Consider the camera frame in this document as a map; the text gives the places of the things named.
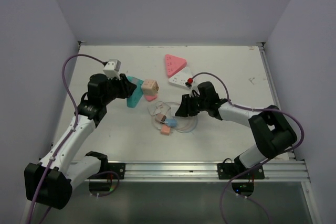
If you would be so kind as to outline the white power strip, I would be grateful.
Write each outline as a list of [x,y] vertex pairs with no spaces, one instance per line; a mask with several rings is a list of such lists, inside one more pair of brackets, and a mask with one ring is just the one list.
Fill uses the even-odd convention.
[[193,76],[192,71],[189,67],[184,67],[181,71],[173,75],[168,79],[169,84],[177,86],[184,89],[189,89],[186,85],[188,79]]

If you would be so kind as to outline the pink triangular socket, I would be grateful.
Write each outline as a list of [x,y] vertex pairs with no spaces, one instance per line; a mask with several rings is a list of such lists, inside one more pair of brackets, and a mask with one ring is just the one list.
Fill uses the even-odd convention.
[[187,61],[183,58],[166,54],[164,56],[164,64],[166,75],[170,78],[186,67]]

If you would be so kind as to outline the pink cube plug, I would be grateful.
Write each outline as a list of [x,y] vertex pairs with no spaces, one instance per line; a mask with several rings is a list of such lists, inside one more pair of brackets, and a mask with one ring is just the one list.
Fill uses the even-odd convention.
[[165,120],[166,120],[166,115],[162,114],[162,113],[158,113],[154,116],[154,119],[156,122],[160,123],[160,124],[164,124]]
[[160,129],[160,133],[162,135],[166,135],[166,136],[171,135],[172,131],[173,131],[172,128],[167,126],[167,125],[162,125],[162,127]]

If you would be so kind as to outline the teal triangular socket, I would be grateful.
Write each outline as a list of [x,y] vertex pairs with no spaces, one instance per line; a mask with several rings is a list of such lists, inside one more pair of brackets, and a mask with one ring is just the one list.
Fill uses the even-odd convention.
[[138,78],[128,76],[128,80],[136,85],[136,89],[132,93],[132,95],[127,98],[127,107],[129,108],[135,108],[137,104],[139,103],[140,99],[143,96],[143,91],[141,89],[141,85],[143,84],[143,80],[140,80]]

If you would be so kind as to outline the orange cube plug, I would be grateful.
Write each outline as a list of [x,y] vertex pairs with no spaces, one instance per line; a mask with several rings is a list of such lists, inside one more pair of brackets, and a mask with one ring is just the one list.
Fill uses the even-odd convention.
[[159,91],[159,85],[156,80],[145,79],[141,85],[144,95],[155,96]]

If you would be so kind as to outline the blue cube plug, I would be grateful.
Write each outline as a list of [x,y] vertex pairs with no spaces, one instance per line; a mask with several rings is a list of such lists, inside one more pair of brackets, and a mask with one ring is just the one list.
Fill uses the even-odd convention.
[[177,120],[176,119],[166,119],[165,124],[168,127],[176,127],[177,126]]

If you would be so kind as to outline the pink square plug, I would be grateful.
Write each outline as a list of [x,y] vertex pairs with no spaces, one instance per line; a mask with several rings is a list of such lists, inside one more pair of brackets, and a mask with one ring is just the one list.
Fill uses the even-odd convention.
[[157,94],[155,94],[155,95],[144,95],[144,97],[148,102],[152,102],[152,101],[154,101],[158,98],[158,95]]

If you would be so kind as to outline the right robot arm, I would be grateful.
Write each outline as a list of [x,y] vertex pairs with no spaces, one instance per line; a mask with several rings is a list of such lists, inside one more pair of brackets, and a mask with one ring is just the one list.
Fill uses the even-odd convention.
[[236,176],[246,178],[254,166],[280,155],[297,141],[296,133],[276,106],[244,109],[241,105],[230,104],[228,99],[221,99],[211,82],[203,82],[197,88],[192,94],[182,96],[173,115],[189,118],[205,111],[215,119],[250,128],[255,144],[234,159]]

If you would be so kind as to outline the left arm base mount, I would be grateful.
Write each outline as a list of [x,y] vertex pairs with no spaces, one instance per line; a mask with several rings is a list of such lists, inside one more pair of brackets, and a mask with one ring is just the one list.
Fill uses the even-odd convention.
[[116,179],[117,176],[114,174],[102,174],[103,172],[114,172],[119,176],[119,179],[122,180],[124,179],[125,175],[125,168],[126,168],[126,163],[118,163],[118,162],[112,162],[108,163],[108,166],[105,170],[100,171],[99,173],[92,175],[89,177],[89,179],[106,179],[106,180],[111,180],[111,179]]

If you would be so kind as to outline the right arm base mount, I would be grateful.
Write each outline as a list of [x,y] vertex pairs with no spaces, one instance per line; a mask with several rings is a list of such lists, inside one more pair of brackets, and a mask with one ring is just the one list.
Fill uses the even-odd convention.
[[[233,163],[230,158],[226,158],[224,161],[217,163],[218,179],[220,180],[230,180],[244,171],[246,171],[246,169],[243,166]],[[262,167],[252,170],[251,172],[240,175],[238,179],[265,179],[264,170]]]

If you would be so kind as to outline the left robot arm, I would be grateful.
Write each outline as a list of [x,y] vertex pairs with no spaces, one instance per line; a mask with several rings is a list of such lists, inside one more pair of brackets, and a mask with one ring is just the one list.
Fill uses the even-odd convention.
[[124,74],[113,79],[101,73],[90,77],[87,92],[81,97],[61,139],[37,164],[26,166],[24,180],[28,200],[63,209],[78,185],[90,177],[104,178],[111,172],[108,157],[102,153],[90,151],[80,162],[73,164],[72,161],[106,115],[107,105],[115,99],[130,98],[136,88]]

